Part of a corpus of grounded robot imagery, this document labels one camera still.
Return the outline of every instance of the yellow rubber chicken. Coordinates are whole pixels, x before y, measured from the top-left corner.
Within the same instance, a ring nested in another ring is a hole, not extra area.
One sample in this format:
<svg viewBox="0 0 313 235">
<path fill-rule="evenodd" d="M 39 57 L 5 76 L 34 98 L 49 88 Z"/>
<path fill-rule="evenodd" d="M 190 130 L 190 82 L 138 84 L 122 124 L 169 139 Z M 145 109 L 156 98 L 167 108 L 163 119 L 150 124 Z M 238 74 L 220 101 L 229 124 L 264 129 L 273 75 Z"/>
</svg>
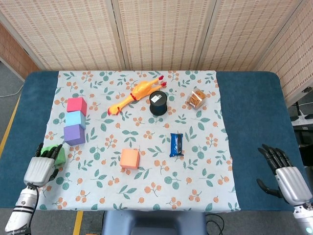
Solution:
<svg viewBox="0 0 313 235">
<path fill-rule="evenodd" d="M 162 82 L 161 85 L 152 87 L 154 83 L 158 82 L 159 80 L 163 79 L 163 75 L 151 82 L 142 81 L 140 82 L 133 91 L 130 93 L 128 97 L 126 97 L 123 101 L 119 102 L 118 104 L 114 104 L 108 108 L 108 115 L 118 115 L 121 110 L 128 105 L 129 103 L 133 102 L 134 100 L 140 100 L 143 97 L 150 95 L 152 92 L 159 90 L 160 88 L 166 86 L 166 82 Z"/>
</svg>

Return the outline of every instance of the robotic hand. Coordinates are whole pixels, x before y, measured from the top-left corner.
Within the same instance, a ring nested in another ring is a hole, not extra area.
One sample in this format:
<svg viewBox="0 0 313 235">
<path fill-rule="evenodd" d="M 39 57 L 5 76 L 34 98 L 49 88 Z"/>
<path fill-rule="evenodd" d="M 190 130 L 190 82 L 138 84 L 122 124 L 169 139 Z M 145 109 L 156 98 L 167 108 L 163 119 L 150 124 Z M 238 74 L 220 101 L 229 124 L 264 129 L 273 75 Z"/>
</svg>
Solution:
<svg viewBox="0 0 313 235">
<path fill-rule="evenodd" d="M 298 168 L 292 166 L 288 156 L 279 148 L 265 144 L 258 148 L 263 154 L 278 183 L 278 190 L 269 189 L 262 180 L 257 179 L 260 188 L 273 196 L 283 198 L 294 207 L 296 218 L 303 234 L 313 234 L 313 203 L 312 194 Z"/>
<path fill-rule="evenodd" d="M 6 224 L 5 232 L 7 235 L 31 234 L 30 225 L 38 203 L 38 188 L 53 180 L 59 172 L 54 166 L 54 161 L 62 145 L 53 147 L 50 151 L 45 151 L 40 156 L 43 145 L 43 143 L 39 144 L 35 156 L 30 160 L 24 176 L 26 188 L 21 191 L 20 197 Z"/>
</svg>

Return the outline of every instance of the orange cube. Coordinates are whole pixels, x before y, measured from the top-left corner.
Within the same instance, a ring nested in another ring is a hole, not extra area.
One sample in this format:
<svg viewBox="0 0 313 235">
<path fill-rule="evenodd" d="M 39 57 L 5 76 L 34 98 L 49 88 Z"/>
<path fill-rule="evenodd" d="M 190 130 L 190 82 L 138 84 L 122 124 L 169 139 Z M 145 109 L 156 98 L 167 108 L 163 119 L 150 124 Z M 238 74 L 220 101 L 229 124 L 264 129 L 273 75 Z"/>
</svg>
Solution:
<svg viewBox="0 0 313 235">
<path fill-rule="evenodd" d="M 122 168 L 137 169 L 139 164 L 138 150 L 123 149 L 119 164 Z"/>
</svg>

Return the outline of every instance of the black container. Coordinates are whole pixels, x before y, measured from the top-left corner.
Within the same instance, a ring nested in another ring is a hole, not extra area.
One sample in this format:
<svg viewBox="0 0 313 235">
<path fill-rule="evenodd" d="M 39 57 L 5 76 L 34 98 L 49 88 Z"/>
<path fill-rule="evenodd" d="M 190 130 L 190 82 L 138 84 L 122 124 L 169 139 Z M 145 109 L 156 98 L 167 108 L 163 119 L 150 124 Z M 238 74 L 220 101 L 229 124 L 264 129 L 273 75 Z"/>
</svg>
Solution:
<svg viewBox="0 0 313 235">
<path fill-rule="evenodd" d="M 150 112 L 155 116 L 161 116 L 167 111 L 167 96 L 162 91 L 153 92 L 150 97 Z"/>
</svg>

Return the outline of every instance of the white cable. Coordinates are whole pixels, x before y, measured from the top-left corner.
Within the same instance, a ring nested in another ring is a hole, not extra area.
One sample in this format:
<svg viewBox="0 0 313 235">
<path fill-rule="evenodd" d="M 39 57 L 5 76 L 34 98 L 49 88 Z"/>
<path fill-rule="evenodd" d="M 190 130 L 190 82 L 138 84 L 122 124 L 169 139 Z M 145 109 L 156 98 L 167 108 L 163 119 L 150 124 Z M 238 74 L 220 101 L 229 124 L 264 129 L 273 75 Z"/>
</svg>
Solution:
<svg viewBox="0 0 313 235">
<path fill-rule="evenodd" d="M 313 102 L 304 103 L 304 104 L 299 104 L 299 106 L 306 105 L 306 104 L 313 104 Z"/>
<path fill-rule="evenodd" d="M 0 95 L 0 98 L 9 97 L 9 96 L 13 96 L 13 95 L 18 94 L 18 93 L 21 91 L 21 89 L 23 88 L 23 86 L 24 86 L 24 85 L 22 85 L 21 88 L 20 88 L 16 93 L 14 93 L 14 94 L 8 94 L 8 95 Z"/>
</svg>

